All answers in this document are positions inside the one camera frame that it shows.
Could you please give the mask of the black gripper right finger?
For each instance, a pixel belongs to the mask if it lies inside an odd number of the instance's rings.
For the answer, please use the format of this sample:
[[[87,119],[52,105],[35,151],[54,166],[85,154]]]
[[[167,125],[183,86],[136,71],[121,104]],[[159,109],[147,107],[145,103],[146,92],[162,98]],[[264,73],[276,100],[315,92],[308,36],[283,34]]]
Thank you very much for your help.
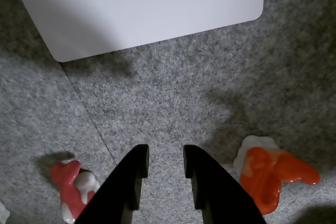
[[[206,151],[184,145],[185,177],[191,179],[195,209],[203,223],[265,223],[253,199]]]

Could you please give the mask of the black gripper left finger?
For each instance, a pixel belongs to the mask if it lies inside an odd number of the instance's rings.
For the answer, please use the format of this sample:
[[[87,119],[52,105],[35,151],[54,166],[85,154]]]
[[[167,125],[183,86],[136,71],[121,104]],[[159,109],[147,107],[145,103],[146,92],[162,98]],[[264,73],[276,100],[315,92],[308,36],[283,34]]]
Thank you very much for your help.
[[[149,146],[136,145],[111,172],[75,223],[131,223],[148,177]]]

